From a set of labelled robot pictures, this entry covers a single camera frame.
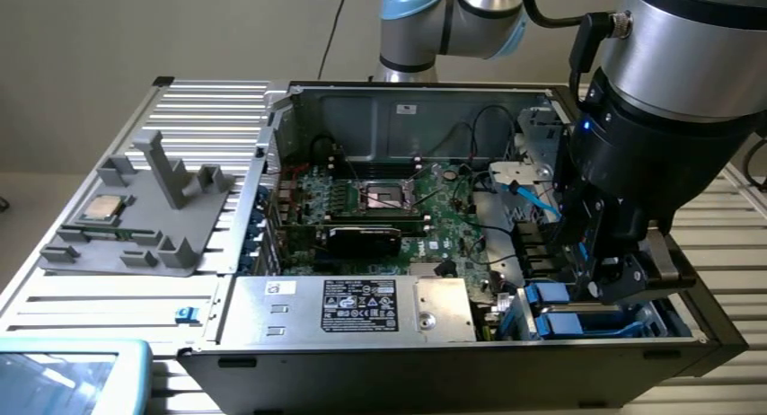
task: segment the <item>motherboard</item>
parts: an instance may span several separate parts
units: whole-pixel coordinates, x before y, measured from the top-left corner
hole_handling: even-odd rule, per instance
[[[348,169],[314,165],[285,173],[277,206],[282,275],[462,278],[470,299],[489,301],[470,172],[449,162]],[[410,175],[396,178],[398,173]]]

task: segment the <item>power supply label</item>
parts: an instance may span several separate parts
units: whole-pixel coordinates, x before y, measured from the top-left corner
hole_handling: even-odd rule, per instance
[[[397,330],[393,280],[324,281],[324,332]]]

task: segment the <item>circuit board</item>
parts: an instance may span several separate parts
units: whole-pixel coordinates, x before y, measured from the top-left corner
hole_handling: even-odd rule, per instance
[[[426,171],[422,171],[414,179],[358,182],[345,179],[334,180],[324,168],[312,167],[296,177],[293,188],[297,193],[292,199],[294,206],[288,209],[282,208],[284,225],[280,228],[284,240],[280,250],[282,275],[380,276],[417,272],[421,275],[434,276],[433,268],[450,260],[454,263],[457,277],[465,280],[469,298],[474,301],[489,301],[489,291],[482,291],[484,282],[489,279],[488,266],[477,265],[466,257],[469,247],[481,237],[481,231],[462,219],[476,222],[476,216],[458,214],[452,202],[453,197],[466,198],[470,193],[469,183],[461,182],[460,177],[450,180],[442,177],[445,172],[457,174],[457,170],[457,165],[429,163]],[[416,205],[408,209],[394,209],[385,207],[385,202],[377,199],[382,197],[377,197],[370,204],[380,202],[380,207],[361,211],[358,203],[362,194],[353,189],[353,186],[364,183],[382,187],[409,183],[406,193],[412,195]],[[324,254],[324,248],[317,244],[316,238],[330,211],[334,216],[353,218],[364,215],[369,219],[377,216],[392,218],[428,215],[428,221],[420,222],[420,226],[426,230],[418,236],[401,238],[400,252],[396,256],[374,260],[344,260],[332,266],[321,266],[317,265],[316,258]],[[486,261],[484,252],[473,252],[472,258],[478,262]]]

